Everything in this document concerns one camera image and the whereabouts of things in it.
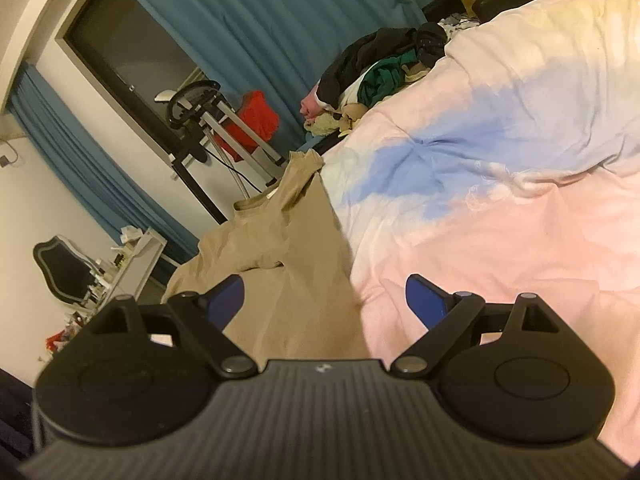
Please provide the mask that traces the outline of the tan t-shirt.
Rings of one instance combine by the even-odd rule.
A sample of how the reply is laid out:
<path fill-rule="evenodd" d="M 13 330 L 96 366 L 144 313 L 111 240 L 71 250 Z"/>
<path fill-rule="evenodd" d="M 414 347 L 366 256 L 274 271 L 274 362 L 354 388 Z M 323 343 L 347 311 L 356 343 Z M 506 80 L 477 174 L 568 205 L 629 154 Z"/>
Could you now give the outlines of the tan t-shirt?
<path fill-rule="evenodd" d="M 323 159 L 294 153 L 281 181 L 234 205 L 198 243 L 166 297 L 204 294 L 232 274 L 244 304 L 224 334 L 259 366 L 270 360 L 367 359 L 352 255 L 324 188 Z"/>

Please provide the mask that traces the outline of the pile of clothes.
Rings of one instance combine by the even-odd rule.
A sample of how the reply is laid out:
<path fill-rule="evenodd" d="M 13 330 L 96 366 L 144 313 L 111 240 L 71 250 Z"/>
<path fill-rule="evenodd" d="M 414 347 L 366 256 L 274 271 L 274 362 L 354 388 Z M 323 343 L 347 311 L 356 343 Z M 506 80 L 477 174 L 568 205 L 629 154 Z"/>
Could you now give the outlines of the pile of clothes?
<path fill-rule="evenodd" d="M 348 46 L 300 101 L 305 129 L 325 136 L 348 130 L 379 102 L 426 75 L 449 40 L 439 24 L 381 28 Z"/>

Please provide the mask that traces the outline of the white dressing table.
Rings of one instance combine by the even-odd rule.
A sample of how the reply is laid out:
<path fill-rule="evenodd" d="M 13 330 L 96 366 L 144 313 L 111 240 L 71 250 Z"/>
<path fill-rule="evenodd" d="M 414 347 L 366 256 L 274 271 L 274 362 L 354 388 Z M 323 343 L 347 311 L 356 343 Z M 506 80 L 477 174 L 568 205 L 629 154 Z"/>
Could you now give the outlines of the white dressing table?
<path fill-rule="evenodd" d="M 77 335 L 88 324 L 99 310 L 118 296 L 131 296 L 138 299 L 146 285 L 152 280 L 152 273 L 163 258 L 167 245 L 160 233 L 152 229 L 146 230 L 137 240 L 114 249 L 114 256 L 110 260 L 93 260 L 80 251 L 68 238 L 57 235 L 71 248 L 84 257 L 93 267 L 98 284 L 91 290 L 94 296 L 93 304 L 78 307 L 74 304 L 60 303 L 70 310 L 65 327 L 58 333 L 46 339 L 47 352 L 53 356 Z"/>

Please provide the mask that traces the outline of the black framed mirror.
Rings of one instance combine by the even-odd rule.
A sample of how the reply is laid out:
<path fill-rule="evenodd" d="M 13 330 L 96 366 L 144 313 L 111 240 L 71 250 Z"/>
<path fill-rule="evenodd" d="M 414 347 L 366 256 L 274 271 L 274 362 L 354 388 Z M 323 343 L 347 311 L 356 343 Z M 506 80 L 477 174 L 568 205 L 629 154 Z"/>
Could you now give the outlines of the black framed mirror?
<path fill-rule="evenodd" d="M 64 240 L 54 236 L 35 244 L 32 256 L 57 300 L 83 308 L 93 304 L 91 289 L 98 284 L 94 269 Z"/>

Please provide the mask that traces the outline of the pastel duvet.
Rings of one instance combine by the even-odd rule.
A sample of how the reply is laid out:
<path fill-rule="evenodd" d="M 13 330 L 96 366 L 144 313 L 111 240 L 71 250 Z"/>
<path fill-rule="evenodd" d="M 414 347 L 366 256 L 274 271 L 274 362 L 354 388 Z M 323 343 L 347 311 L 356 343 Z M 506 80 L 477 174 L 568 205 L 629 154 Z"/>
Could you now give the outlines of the pastel duvet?
<path fill-rule="evenodd" d="M 420 274 L 534 292 L 610 370 L 602 441 L 639 458 L 639 0 L 536 0 L 459 32 L 326 155 L 371 356 L 424 332 Z"/>

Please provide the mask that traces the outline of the blue curtain left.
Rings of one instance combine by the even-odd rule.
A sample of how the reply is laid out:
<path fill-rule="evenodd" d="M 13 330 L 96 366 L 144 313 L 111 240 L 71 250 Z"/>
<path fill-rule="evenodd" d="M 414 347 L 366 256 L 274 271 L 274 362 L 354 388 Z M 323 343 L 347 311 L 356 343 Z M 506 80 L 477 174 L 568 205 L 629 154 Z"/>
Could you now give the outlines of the blue curtain left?
<path fill-rule="evenodd" d="M 151 228 L 167 240 L 169 258 L 185 263 L 196 255 L 198 239 L 114 162 L 32 64 L 18 69 L 6 109 L 112 240 L 125 226 Z"/>

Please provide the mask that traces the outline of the blue curtain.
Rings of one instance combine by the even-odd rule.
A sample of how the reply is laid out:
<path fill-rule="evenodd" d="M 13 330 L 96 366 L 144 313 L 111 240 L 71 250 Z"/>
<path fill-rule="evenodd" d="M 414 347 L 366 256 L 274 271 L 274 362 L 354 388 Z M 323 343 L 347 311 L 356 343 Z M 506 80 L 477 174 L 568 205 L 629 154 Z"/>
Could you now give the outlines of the blue curtain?
<path fill-rule="evenodd" d="M 226 96 L 264 92 L 282 154 L 305 141 L 299 102 L 355 40 L 418 27 L 434 0 L 137 0 Z"/>
<path fill-rule="evenodd" d="M 196 255 L 198 239 L 114 162 L 32 64 L 18 69 L 6 109 L 112 240 L 125 226 L 151 228 L 167 240 L 169 258 L 185 263 Z"/>

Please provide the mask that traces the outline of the red cloth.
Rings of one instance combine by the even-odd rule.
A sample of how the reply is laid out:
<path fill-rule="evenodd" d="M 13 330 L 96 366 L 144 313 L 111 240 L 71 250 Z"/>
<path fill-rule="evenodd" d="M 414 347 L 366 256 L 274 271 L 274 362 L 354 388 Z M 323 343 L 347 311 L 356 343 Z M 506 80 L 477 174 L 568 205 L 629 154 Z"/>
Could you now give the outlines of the red cloth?
<path fill-rule="evenodd" d="M 253 90 L 243 96 L 240 109 L 236 112 L 239 118 L 245 122 L 263 141 L 268 142 L 278 131 L 280 119 L 278 114 L 268 104 L 264 92 Z M 219 108 L 214 109 L 214 116 L 221 117 L 221 125 L 232 138 L 242 145 L 248 154 L 254 154 L 258 144 L 248 136 L 230 118 L 225 118 Z"/>

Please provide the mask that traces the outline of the blue curtain right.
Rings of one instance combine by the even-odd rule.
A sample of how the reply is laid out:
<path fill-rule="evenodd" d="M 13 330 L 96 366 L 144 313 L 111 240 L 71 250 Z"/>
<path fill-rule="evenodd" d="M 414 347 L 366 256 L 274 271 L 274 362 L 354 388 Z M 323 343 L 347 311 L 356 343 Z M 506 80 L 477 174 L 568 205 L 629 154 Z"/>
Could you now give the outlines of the blue curtain right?
<path fill-rule="evenodd" d="M 305 141 L 299 102 L 355 40 L 418 27 L 434 0 L 137 0 L 226 96 L 264 92 L 282 154 Z"/>

